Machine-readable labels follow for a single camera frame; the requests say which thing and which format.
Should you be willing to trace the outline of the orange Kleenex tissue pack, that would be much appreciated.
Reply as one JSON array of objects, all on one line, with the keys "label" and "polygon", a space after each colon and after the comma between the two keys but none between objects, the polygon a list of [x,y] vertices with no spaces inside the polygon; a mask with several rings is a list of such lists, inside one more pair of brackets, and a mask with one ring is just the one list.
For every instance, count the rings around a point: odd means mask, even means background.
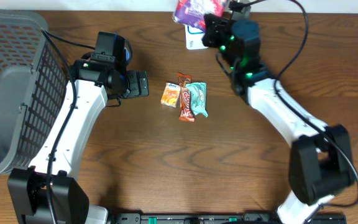
[{"label": "orange Kleenex tissue pack", "polygon": [[166,83],[162,97],[161,104],[170,107],[176,107],[180,96],[180,86],[174,83]]}]

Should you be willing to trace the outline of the purple tissue pack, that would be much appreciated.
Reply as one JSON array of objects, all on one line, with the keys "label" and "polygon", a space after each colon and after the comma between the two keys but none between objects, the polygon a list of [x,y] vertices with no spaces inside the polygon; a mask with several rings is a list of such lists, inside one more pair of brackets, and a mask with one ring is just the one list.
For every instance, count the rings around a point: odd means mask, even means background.
[{"label": "purple tissue pack", "polygon": [[178,0],[173,12],[173,21],[204,32],[206,30],[204,15],[222,16],[227,2],[228,0]]}]

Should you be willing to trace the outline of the mint green wipes pack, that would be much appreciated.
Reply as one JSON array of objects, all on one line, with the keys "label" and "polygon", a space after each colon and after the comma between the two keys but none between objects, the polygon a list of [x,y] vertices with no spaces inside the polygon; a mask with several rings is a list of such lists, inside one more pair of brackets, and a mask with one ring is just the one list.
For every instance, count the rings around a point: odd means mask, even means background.
[{"label": "mint green wipes pack", "polygon": [[191,110],[196,116],[198,114],[208,117],[206,110],[207,84],[204,82],[194,82],[186,84],[187,89],[191,93]]}]

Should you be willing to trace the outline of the red orange snack bar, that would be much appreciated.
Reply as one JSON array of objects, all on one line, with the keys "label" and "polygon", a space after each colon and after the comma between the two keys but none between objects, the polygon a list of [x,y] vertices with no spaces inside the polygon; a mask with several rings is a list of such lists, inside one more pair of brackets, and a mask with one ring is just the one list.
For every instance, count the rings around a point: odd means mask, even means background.
[{"label": "red orange snack bar", "polygon": [[186,87],[186,84],[191,83],[191,75],[178,73],[178,83],[180,86],[180,116],[179,120],[194,122],[195,117],[191,110],[191,94]]}]

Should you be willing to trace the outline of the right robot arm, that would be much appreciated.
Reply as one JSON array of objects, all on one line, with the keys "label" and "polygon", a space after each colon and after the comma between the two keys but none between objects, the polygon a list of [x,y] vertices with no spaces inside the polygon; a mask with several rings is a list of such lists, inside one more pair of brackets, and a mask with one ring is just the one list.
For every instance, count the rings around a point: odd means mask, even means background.
[{"label": "right robot arm", "polygon": [[258,23],[207,14],[207,47],[217,48],[231,66],[226,74],[233,92],[261,113],[290,147],[288,180],[291,191],[269,223],[343,223],[319,211],[344,189],[358,182],[349,133],[329,126],[300,106],[279,78],[260,61]]}]

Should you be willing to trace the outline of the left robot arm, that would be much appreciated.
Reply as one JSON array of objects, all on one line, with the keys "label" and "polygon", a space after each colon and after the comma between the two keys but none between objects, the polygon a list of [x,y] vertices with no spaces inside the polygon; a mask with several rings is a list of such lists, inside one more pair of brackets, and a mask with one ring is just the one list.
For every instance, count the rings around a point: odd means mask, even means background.
[{"label": "left robot arm", "polygon": [[95,121],[109,100],[147,96],[145,71],[128,70],[128,40],[99,40],[70,66],[65,101],[27,169],[13,169],[7,186],[19,223],[109,223],[109,210],[90,204],[78,173]]}]

